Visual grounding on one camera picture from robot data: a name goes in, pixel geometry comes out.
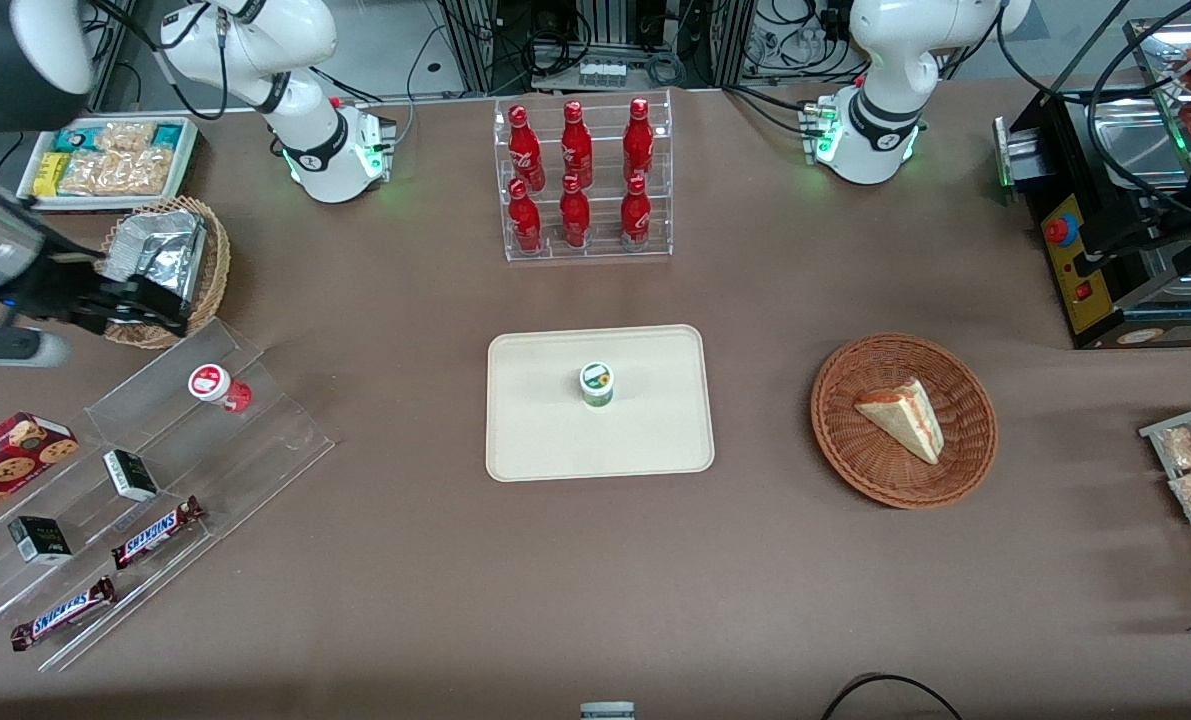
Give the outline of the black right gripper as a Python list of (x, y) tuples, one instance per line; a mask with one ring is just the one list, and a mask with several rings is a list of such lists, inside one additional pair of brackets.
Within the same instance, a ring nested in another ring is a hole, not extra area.
[[(0, 302), (18, 315), (74, 325), (93, 334), (188, 334), (189, 301), (152, 278), (110, 281), (96, 273), (95, 261), (96, 256), (86, 252), (42, 253), (1, 288)], [(114, 305), (107, 307), (106, 295)]]

